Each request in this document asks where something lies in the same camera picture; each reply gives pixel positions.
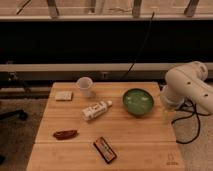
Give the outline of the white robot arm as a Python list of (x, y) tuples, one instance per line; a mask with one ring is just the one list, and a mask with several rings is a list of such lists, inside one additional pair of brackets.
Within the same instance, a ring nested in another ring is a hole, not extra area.
[(171, 68), (165, 74), (166, 85), (160, 92), (163, 104), (163, 122), (168, 124), (186, 99), (192, 100), (202, 109), (213, 114), (213, 87), (205, 83), (207, 66), (199, 61)]

